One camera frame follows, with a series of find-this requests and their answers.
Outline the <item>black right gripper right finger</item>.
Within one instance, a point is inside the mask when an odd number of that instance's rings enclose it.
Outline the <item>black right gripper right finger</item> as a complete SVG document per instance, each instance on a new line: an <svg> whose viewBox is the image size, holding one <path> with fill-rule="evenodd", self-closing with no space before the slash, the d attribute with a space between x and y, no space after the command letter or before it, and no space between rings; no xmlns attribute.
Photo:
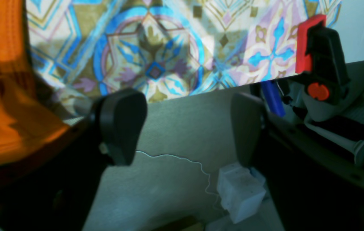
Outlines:
<svg viewBox="0 0 364 231"><path fill-rule="evenodd" d="M231 123L239 163L266 178L285 230L364 231L364 165L248 93L233 95Z"/></svg>

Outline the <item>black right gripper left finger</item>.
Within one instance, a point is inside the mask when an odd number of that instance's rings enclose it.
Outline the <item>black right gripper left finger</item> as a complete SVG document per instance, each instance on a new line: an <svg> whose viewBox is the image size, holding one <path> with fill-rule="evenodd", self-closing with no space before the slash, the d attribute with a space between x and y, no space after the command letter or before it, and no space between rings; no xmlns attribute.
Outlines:
<svg viewBox="0 0 364 231"><path fill-rule="evenodd" d="M117 91L56 141L0 167L0 229L81 231L106 168L132 164L146 117L142 92Z"/></svg>

